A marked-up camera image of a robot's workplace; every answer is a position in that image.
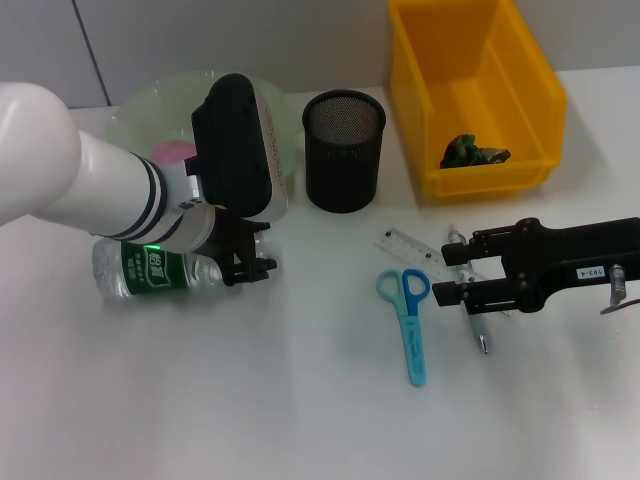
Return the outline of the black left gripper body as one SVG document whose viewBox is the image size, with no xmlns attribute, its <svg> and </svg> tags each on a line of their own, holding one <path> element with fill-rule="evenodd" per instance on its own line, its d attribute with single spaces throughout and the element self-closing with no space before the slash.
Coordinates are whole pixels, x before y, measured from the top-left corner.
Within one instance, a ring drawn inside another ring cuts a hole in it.
<svg viewBox="0 0 640 480">
<path fill-rule="evenodd" d="M 258 258 L 255 235 L 250 220 L 216 207 L 213 229 L 204 241 L 204 255 L 218 259 L 233 254 L 240 262 L 251 262 Z"/>
</svg>

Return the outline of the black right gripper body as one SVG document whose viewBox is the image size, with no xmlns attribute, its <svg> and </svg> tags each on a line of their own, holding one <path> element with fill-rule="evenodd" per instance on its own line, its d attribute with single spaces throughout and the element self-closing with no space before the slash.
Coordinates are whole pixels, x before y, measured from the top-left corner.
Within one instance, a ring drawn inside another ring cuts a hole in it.
<svg viewBox="0 0 640 480">
<path fill-rule="evenodd" d="M 520 282 L 520 311 L 540 311 L 553 294 L 608 284 L 611 302 L 626 298 L 626 283 L 639 278 L 637 217 L 551 229 L 536 218 L 518 221 L 501 255 L 507 279 Z"/>
</svg>

